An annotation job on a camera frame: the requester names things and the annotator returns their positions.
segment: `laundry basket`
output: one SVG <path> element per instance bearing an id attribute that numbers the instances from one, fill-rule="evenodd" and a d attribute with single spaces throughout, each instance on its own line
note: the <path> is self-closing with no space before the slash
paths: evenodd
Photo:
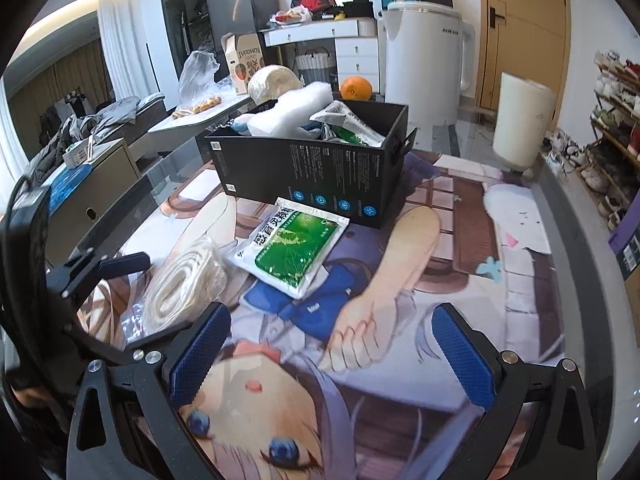
<path id="1" fill-rule="evenodd" d="M 335 54 L 328 52 L 312 52 L 297 56 L 296 64 L 300 73 L 300 81 L 305 85 L 314 81 L 332 83 L 338 67 Z"/>

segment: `brown curtain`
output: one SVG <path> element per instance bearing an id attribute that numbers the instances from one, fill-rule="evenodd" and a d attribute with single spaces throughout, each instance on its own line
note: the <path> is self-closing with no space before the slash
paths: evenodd
<path id="1" fill-rule="evenodd" d="M 104 62 L 100 40 L 78 48 L 55 62 L 9 99 L 15 131 L 27 157 L 41 149 L 40 116 L 53 103 L 80 89 L 92 106 L 110 99 L 111 79 Z"/>

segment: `white ghost illustration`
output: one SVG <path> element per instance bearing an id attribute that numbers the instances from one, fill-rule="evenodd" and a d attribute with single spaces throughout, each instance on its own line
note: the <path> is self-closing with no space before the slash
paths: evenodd
<path id="1" fill-rule="evenodd" d="M 497 184 L 487 190 L 483 201 L 489 216 L 506 233 L 510 247 L 551 254 L 545 227 L 530 189 Z"/>

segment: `orange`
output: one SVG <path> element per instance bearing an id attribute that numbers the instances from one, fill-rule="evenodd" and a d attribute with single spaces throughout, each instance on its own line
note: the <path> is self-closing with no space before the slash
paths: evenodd
<path id="1" fill-rule="evenodd" d="M 373 94 L 371 83 L 359 75 L 351 76 L 340 85 L 340 95 L 343 99 L 366 101 Z"/>

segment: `door frame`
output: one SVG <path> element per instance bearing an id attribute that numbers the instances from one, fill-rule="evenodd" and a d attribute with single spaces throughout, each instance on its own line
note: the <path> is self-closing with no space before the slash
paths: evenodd
<path id="1" fill-rule="evenodd" d="M 565 12 L 565 30 L 564 30 L 564 61 L 562 64 L 562 75 L 560 79 L 560 88 L 558 97 L 556 98 L 556 107 L 554 109 L 553 119 L 550 129 L 554 130 L 558 124 L 560 109 L 562 107 L 562 99 L 564 98 L 564 87 L 566 86 L 566 77 L 569 69 L 569 54 L 571 51 L 571 0 L 564 0 Z M 476 106 L 480 106 L 482 99 L 482 88 L 484 86 L 484 71 L 486 70 L 486 54 L 489 28 L 489 3 L 488 0 L 480 0 L 480 56 L 478 59 L 478 77 L 476 78 Z"/>

